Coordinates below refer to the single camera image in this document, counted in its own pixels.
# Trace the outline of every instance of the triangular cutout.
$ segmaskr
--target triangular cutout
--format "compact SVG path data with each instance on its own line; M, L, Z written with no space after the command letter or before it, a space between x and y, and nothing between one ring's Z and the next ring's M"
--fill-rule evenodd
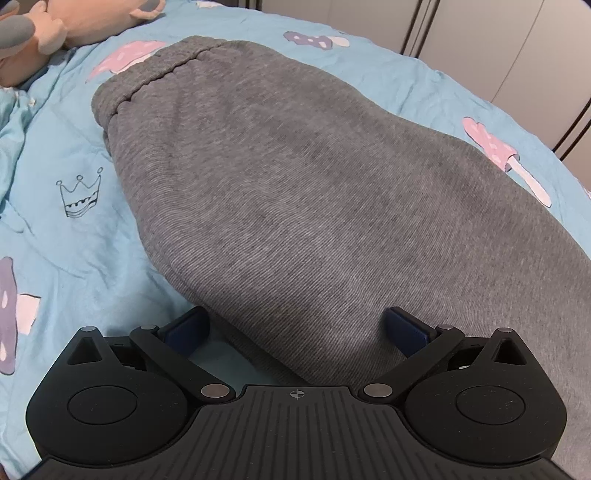
M525 365L526 361L511 340L504 340L496 353L495 362L510 365Z
M83 338L78 345L76 350L68 359L68 365L80 365L80 364L91 364L93 362L100 362L102 357L95 343L90 338Z

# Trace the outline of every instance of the pink plush toy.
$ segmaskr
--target pink plush toy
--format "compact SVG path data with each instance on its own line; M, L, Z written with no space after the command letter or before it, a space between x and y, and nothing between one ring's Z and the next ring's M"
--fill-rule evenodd
M154 20L166 0L41 0L25 15L11 0L0 9L0 86L14 87L66 47L103 41Z
M64 22L66 47L80 47L154 20L166 0L49 0L48 12Z
M3 87L17 86L43 68L66 39L64 24L47 13L43 0L27 14L16 15L17 12L18 3L13 14L0 21L0 29L9 21L18 23L17 28L9 31L11 37L4 39L8 48L0 48L0 86Z

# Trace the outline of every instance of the mushroom print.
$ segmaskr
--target mushroom print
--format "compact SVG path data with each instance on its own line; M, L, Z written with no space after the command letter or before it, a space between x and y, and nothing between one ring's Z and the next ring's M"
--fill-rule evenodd
M123 45L99 63L92 72L90 72L86 81L88 82L88 80L107 71L114 74L124 72L132 65L141 63L150 58L157 50L164 46L166 46L166 43L155 40L134 41L127 45Z
M37 317L40 299L18 294L12 258L0 260L0 373L12 375L18 332L28 335Z
M477 123L468 116L464 118L463 125L468 136L482 147L491 162L504 172L513 169L528 184L540 203L547 207L552 205L550 196L543 186L519 163L519 154L516 149L491 135L486 131L484 125Z
M296 45L310 45L322 50L332 50L333 44L341 47L349 46L349 40L343 37L327 37L326 35L311 37L298 32L285 32L283 36Z
M217 2L210 2L209 0L201 0L201 1L197 2L197 6L199 8L215 8L215 7L221 7L222 4L218 4Z

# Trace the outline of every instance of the black clamp mount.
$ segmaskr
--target black clamp mount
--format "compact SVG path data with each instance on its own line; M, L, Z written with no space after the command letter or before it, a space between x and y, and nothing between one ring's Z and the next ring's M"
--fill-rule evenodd
M566 408L512 329L466 337L383 315L407 359L348 387L230 385L187 360L197 307L163 328L81 328L33 395L30 480L569 479L550 458Z

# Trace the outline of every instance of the pink mushroom print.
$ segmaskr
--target pink mushroom print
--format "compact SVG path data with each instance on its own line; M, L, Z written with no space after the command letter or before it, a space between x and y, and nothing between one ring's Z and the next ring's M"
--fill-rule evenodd
M550 196L543 186L519 163L519 154L516 149L491 135L486 131L484 125L477 123L468 116L464 118L462 123L468 136L482 147L491 162L504 172L513 169L528 184L540 203L547 207L552 205Z
M90 72L87 81L107 71L114 74L124 72L132 65L148 59L157 50L164 46L166 46L166 43L155 40L134 41L127 45L123 45L99 63L92 72Z
M222 4L217 2L210 2L209 0L201 0L197 2L197 6L199 8L215 8L215 7L222 7Z

